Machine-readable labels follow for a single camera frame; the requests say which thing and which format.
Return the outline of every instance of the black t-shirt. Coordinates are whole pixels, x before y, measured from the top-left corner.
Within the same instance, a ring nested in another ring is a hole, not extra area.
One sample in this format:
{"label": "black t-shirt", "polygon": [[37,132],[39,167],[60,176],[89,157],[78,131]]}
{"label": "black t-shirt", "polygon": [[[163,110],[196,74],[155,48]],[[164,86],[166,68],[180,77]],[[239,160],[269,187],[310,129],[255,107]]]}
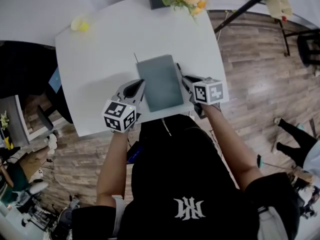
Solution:
{"label": "black t-shirt", "polygon": [[[149,143],[132,169],[134,200],[125,208],[118,239],[256,239],[258,209],[272,206],[289,239],[299,225],[297,194],[285,173],[238,190],[209,136],[189,128],[179,137]],[[112,236],[116,209],[80,208],[72,214],[73,239]]]}

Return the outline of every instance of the printed logo on shirt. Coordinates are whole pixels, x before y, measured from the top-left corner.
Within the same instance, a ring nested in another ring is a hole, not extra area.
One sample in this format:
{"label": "printed logo on shirt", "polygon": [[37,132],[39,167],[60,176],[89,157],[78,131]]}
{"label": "printed logo on shirt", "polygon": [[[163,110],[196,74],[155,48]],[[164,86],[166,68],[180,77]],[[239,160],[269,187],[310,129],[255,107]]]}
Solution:
{"label": "printed logo on shirt", "polygon": [[200,219],[200,218],[204,218],[206,216],[203,215],[202,211],[201,211],[201,203],[203,201],[199,201],[195,204],[195,199],[193,197],[191,197],[189,200],[185,197],[182,198],[183,200],[180,199],[173,199],[176,200],[179,204],[178,207],[178,214],[177,216],[175,216],[175,218],[183,218],[183,221],[187,221],[190,218],[192,219]]}

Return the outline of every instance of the black sleeve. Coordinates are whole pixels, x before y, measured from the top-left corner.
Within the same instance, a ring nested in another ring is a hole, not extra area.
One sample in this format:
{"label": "black sleeve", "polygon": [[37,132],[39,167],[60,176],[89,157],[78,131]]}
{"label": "black sleeve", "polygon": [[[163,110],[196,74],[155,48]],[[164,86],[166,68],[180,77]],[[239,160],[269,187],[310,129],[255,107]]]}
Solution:
{"label": "black sleeve", "polygon": [[258,208],[274,207],[284,224],[288,239],[295,239],[300,222],[298,194],[285,172],[254,180],[245,190],[247,197]]}
{"label": "black sleeve", "polygon": [[116,208],[90,206],[72,211],[72,239],[107,239],[115,227]]}

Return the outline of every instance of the fiducial marker cube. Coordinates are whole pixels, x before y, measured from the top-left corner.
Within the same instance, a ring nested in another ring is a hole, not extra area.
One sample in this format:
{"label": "fiducial marker cube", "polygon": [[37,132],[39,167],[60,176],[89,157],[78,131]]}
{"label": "fiducial marker cube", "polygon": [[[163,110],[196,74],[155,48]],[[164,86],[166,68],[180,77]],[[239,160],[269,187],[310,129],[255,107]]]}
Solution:
{"label": "fiducial marker cube", "polygon": [[193,83],[193,95],[197,103],[206,105],[219,103],[224,98],[223,83],[211,77],[195,82]]}
{"label": "fiducial marker cube", "polygon": [[108,128],[124,133],[137,120],[137,108],[109,99],[103,108],[102,116]]}

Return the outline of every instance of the forearm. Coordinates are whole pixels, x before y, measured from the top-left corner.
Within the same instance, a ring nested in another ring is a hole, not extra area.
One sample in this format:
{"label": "forearm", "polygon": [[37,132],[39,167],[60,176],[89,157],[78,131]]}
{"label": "forearm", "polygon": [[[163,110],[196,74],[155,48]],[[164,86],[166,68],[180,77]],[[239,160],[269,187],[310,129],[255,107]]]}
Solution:
{"label": "forearm", "polygon": [[250,182],[262,177],[255,154],[238,136],[223,114],[213,106],[203,105],[226,163],[240,189],[245,190]]}
{"label": "forearm", "polygon": [[10,178],[5,166],[3,164],[1,164],[1,171],[3,173],[3,176],[5,178],[5,181],[8,183],[8,185],[13,188],[14,187],[14,182],[12,181],[12,179]]}
{"label": "forearm", "polygon": [[115,132],[102,165],[98,182],[97,196],[125,195],[127,174],[128,133]]}

